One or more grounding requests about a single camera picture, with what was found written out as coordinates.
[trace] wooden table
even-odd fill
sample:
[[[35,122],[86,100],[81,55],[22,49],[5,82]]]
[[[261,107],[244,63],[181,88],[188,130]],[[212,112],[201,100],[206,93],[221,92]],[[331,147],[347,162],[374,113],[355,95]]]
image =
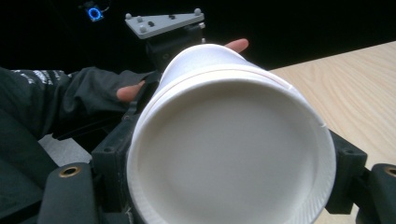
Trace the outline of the wooden table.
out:
[[[270,71],[299,90],[328,127],[368,154],[366,168],[396,165],[396,41]],[[323,211],[316,223],[356,223]]]

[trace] paper cup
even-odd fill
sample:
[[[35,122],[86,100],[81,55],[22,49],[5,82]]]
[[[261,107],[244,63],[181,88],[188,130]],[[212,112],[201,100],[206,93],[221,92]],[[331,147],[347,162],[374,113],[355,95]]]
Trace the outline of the paper cup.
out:
[[[164,71],[126,172],[146,223],[312,223],[332,191],[335,153],[287,81],[206,44]]]

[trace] sleeve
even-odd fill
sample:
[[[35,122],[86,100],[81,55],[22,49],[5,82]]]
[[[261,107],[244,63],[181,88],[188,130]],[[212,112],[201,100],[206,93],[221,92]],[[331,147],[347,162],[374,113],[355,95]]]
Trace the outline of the sleeve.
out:
[[[101,112],[125,112],[128,104],[118,100],[117,90],[148,75],[132,71],[116,74],[96,67],[72,74],[0,68],[0,106],[40,139],[60,122]]]

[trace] brass insert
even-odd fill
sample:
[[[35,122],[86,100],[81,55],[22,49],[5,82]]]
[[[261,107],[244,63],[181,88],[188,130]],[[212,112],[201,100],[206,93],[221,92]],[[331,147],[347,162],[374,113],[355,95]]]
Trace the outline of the brass insert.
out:
[[[391,176],[393,176],[393,177],[396,177],[396,168],[394,168],[394,167],[392,167],[392,166],[387,166],[387,167],[385,167],[385,172],[386,172],[388,175],[391,175]]]
[[[67,178],[67,177],[78,174],[80,171],[81,171],[81,168],[79,168],[77,166],[66,167],[59,173],[59,176],[62,178]]]

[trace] hand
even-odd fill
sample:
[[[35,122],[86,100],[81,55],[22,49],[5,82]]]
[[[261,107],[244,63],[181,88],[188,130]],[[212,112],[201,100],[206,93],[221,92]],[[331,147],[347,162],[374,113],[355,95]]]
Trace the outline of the hand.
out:
[[[240,53],[248,48],[248,40],[245,38],[237,39],[232,41],[224,47],[234,50],[237,53]],[[136,97],[137,93],[139,92],[140,88],[145,84],[145,81],[139,82],[139,84],[134,86],[127,86],[117,90],[117,98],[120,101],[125,103],[130,103]]]

